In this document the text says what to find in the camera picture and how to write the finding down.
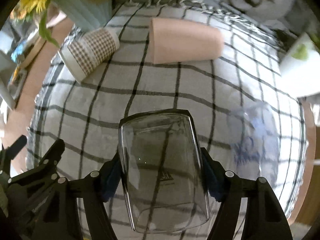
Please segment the brown checked paper cup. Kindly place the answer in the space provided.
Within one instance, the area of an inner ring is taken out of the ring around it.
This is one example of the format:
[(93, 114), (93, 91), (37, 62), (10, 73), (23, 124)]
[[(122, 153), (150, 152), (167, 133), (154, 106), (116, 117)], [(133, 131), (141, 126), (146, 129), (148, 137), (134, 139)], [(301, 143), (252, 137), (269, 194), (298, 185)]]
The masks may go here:
[(77, 83), (81, 83), (120, 47), (119, 37), (104, 27), (85, 33), (58, 51)]

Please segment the green potted plant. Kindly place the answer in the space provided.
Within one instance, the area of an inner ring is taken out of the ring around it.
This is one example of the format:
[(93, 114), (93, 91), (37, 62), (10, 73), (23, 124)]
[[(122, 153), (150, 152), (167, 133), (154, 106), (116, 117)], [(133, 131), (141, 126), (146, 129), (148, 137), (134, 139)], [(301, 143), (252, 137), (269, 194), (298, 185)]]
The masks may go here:
[(319, 35), (304, 32), (293, 45), (291, 56), (306, 61), (313, 52), (319, 54)]

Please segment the white plant pot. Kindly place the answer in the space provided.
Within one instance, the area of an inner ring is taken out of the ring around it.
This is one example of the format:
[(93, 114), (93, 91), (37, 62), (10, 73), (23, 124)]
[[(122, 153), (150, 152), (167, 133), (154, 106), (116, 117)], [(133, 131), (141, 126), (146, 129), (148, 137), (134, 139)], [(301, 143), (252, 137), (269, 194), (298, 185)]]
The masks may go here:
[(295, 98), (318, 94), (319, 54), (313, 52), (306, 61), (297, 60), (291, 56), (292, 47), (279, 65), (286, 92)]

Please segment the sunflower bouquet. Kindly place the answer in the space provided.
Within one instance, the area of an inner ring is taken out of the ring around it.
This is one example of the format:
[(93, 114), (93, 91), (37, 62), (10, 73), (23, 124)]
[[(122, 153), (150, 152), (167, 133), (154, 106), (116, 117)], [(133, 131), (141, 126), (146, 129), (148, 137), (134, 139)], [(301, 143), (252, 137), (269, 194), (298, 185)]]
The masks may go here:
[(52, 0), (19, 0), (10, 13), (10, 19), (15, 22), (25, 22), (34, 20), (37, 16), (39, 35), (45, 40), (59, 48), (56, 39), (51, 35), (47, 27), (49, 6)]

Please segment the clear blue patterned glass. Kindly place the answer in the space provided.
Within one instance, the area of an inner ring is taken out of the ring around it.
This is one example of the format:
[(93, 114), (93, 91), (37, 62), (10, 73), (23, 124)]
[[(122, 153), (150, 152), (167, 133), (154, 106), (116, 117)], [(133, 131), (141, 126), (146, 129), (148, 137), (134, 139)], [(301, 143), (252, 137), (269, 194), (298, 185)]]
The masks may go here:
[(256, 101), (227, 116), (229, 142), (236, 174), (245, 179), (264, 177), (274, 186), (280, 147), (271, 107)]

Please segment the smoky grey glass cup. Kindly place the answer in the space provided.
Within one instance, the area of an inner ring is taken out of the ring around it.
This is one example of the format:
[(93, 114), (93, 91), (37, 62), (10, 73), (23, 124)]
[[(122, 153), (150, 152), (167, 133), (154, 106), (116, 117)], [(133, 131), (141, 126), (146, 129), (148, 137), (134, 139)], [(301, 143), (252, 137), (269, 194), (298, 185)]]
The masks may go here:
[(200, 145), (188, 110), (123, 118), (118, 139), (123, 193), (134, 231), (179, 232), (209, 220)]

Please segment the grey checked tablecloth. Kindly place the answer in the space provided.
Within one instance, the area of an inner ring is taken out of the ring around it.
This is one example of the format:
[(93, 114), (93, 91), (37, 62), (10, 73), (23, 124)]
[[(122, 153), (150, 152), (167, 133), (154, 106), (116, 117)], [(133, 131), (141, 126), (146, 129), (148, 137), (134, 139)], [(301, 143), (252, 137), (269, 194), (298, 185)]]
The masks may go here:
[[(154, 17), (220, 29), (222, 56), (215, 61), (153, 64), (149, 24)], [(82, 83), (59, 55), (52, 58), (28, 129), (27, 168), (38, 165), (61, 138), (66, 148), (58, 171), (69, 180), (83, 178), (114, 156), (122, 118), (179, 108), (191, 113), (201, 146), (232, 169), (227, 116), (260, 100), (270, 105), (279, 135), (272, 187), (290, 217), (302, 184), (306, 126), (301, 103), (285, 91), (281, 47), (272, 33), (219, 0), (116, 0), (108, 26), (119, 36), (120, 47)]]

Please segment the pink cup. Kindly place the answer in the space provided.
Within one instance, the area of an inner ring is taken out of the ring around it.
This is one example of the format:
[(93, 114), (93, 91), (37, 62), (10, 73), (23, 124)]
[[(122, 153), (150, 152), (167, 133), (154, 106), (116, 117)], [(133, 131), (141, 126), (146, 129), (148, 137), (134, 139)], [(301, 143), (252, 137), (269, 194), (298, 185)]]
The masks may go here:
[(154, 64), (215, 60), (224, 38), (217, 28), (188, 20), (152, 18), (149, 49)]

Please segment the ribbed green vase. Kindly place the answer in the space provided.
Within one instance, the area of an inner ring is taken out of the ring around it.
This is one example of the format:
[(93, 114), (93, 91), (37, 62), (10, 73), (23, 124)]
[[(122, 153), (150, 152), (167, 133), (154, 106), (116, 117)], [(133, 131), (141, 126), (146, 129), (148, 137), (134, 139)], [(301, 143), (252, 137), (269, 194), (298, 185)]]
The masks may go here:
[(111, 0), (52, 0), (84, 32), (104, 27), (112, 17)]

